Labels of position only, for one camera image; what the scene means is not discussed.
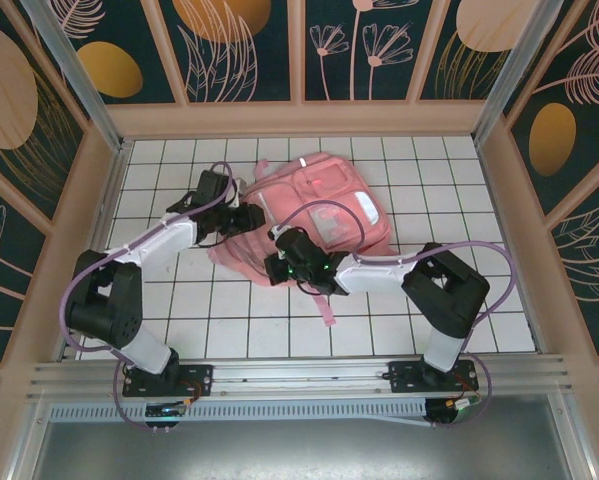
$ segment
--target grid floor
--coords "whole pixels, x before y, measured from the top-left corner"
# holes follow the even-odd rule
[[[353,159],[389,212],[391,243],[402,254],[417,252],[430,240],[502,242],[472,139],[465,136],[136,142],[109,245],[154,224],[213,162],[229,162],[236,176],[252,182],[257,160],[287,162],[320,150]],[[486,304],[495,301],[508,282],[505,260],[487,249],[454,252],[488,277]],[[213,265],[207,251],[198,248],[143,274],[144,324],[184,359],[422,353],[431,329],[405,296],[381,294],[332,297],[337,324],[328,329],[309,296],[245,281]],[[467,350],[535,351],[516,290],[477,327]],[[81,358],[108,356],[96,352]]]

